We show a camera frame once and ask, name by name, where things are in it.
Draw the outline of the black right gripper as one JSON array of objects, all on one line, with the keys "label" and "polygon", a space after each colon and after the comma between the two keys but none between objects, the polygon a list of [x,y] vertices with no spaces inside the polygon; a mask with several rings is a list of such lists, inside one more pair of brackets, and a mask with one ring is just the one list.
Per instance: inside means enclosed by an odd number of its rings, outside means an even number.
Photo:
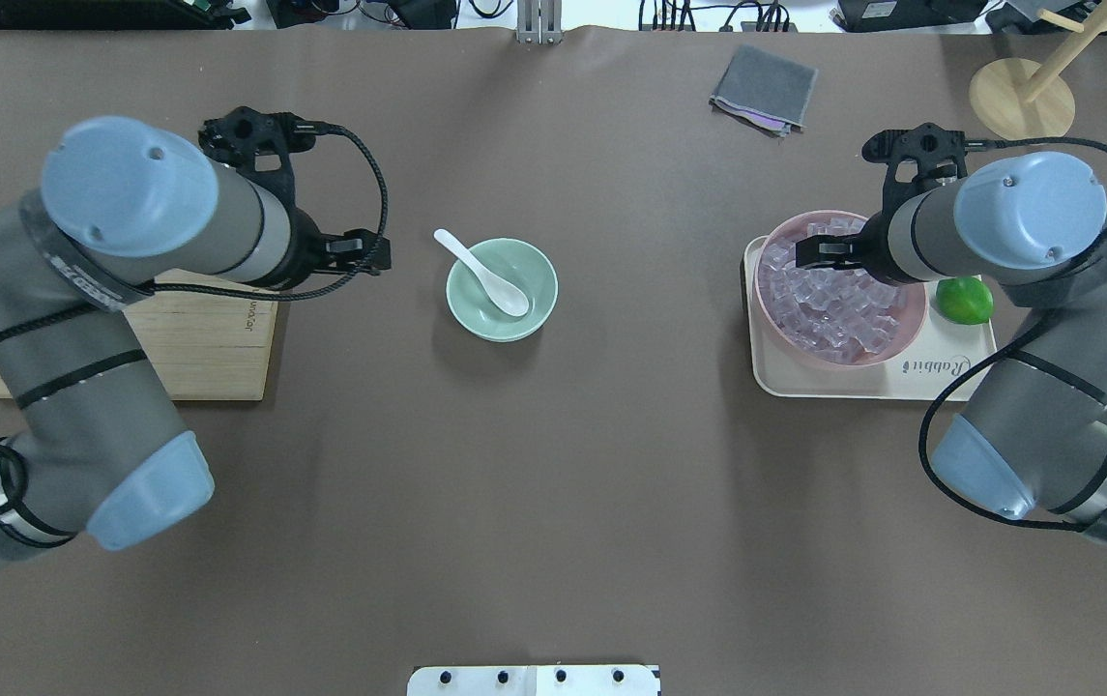
[{"label": "black right gripper", "polygon": [[865,162],[884,164],[882,208],[862,232],[845,239],[803,239],[795,245],[800,269],[862,270],[881,281],[930,281],[946,277],[918,249],[915,216],[933,190],[968,177],[968,153],[985,150],[981,138],[925,123],[882,129],[865,142]]}]

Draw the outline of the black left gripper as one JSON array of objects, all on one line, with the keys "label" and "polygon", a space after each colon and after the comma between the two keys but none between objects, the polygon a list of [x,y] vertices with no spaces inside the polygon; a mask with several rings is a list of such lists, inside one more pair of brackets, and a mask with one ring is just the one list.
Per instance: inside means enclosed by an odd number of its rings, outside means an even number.
[{"label": "black left gripper", "polygon": [[393,247],[385,233],[368,229],[322,233],[296,204],[291,158],[310,150],[332,128],[293,113],[261,113],[247,106],[203,123],[198,132],[203,154],[252,185],[261,208],[252,251],[223,274],[226,280],[254,289],[289,290],[311,276],[380,276],[393,268]]}]

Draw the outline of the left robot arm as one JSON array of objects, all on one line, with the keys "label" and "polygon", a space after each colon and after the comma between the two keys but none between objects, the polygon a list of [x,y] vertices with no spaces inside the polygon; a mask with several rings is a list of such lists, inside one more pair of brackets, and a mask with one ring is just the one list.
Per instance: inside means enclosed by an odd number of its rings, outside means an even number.
[{"label": "left robot arm", "polygon": [[[320,232],[291,156],[349,138],[375,229]],[[130,549],[199,511],[216,481],[125,311],[157,294],[299,303],[391,261],[375,156],[342,125],[236,107],[192,142],[130,118],[70,127],[0,210],[0,376],[27,424],[0,437],[0,569],[89,534]]]}]

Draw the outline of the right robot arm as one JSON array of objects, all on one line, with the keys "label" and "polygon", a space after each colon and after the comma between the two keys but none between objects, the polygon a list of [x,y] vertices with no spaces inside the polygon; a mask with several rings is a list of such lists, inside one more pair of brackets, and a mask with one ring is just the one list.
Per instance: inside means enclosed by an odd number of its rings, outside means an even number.
[{"label": "right robot arm", "polygon": [[1012,142],[930,123],[876,133],[861,154],[888,169],[881,210],[859,233],[806,238],[796,261],[889,285],[982,276],[1027,309],[928,407],[920,466],[980,518],[1107,547],[1107,197],[1065,142],[1014,141],[1030,153],[968,172],[968,153]]}]

